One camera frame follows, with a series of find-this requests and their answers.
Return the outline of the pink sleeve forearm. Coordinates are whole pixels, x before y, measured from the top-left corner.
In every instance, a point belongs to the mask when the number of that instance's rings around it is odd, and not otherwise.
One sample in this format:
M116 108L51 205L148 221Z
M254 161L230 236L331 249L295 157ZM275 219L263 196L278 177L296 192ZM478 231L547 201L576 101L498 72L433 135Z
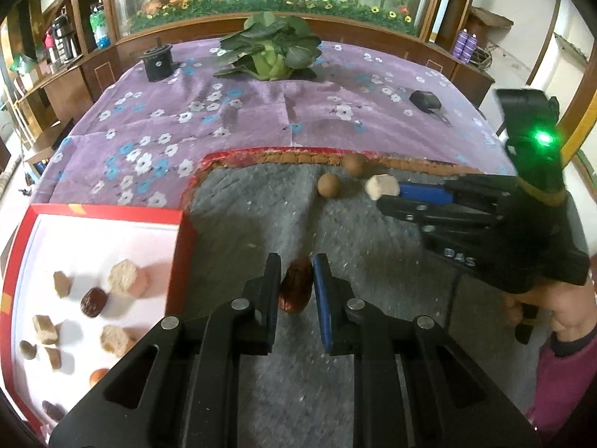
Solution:
M572 342L551 335L539 351L526 418L543 444L566 447L590 434L595 415L596 332Z

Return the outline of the person right hand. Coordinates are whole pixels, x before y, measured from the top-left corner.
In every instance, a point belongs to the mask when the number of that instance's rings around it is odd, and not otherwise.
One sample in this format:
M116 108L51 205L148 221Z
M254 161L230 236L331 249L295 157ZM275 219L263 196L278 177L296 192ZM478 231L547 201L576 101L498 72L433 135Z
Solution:
M512 325L523 318L522 305L543 308L550 313L550 328L560 342L584 338L596 327L596 256L591 258L590 276L580 286L538 277L522 294L505 293L504 307Z

